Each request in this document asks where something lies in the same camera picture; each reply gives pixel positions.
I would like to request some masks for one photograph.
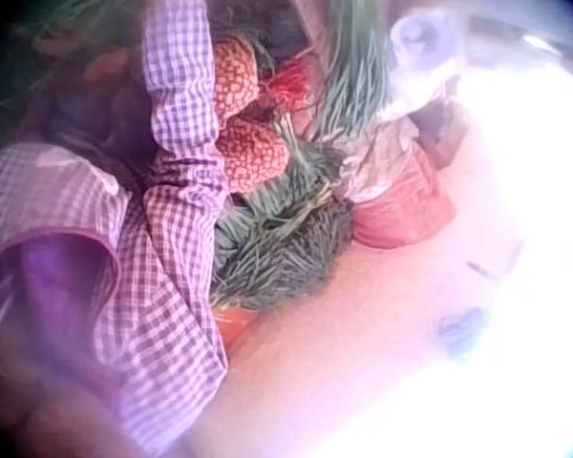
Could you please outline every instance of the red cloth bag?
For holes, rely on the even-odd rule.
[[[416,146],[393,186],[355,208],[354,239],[371,248],[398,248],[437,234],[455,215],[434,166]]]

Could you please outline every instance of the person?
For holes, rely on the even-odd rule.
[[[225,190],[205,2],[150,2],[142,56],[152,174],[99,167],[77,151],[97,145],[76,135],[0,152],[0,335],[18,317],[31,358],[83,384],[159,455],[227,369],[208,299]]]

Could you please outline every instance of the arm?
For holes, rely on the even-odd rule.
[[[212,344],[208,291],[214,223],[223,208],[223,159],[213,107],[214,63],[203,0],[157,0],[147,10],[144,73],[160,146],[146,192],[151,239],[163,268]]]

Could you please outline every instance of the purple checkered shirt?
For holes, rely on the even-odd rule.
[[[124,188],[63,148],[10,146],[0,153],[0,253],[51,232],[106,247],[93,350],[126,380],[117,401],[123,430],[157,455],[197,418],[226,372],[208,304],[224,188],[205,3],[151,3],[142,45],[160,145],[155,173]]]

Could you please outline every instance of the red patterned fabric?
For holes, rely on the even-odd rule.
[[[416,146],[393,186],[355,208],[354,239],[371,248],[398,248],[434,236],[455,215],[456,208],[441,189],[435,168]]]
[[[124,380],[117,397],[123,430],[158,455],[191,425],[226,372],[208,305],[224,177],[214,147],[205,3],[150,5],[143,61],[161,148],[154,173],[135,177],[115,165],[110,175],[62,148],[9,147],[0,153],[0,255],[50,233],[105,247],[90,344],[97,361]],[[0,279],[2,291],[17,286],[13,277]]]

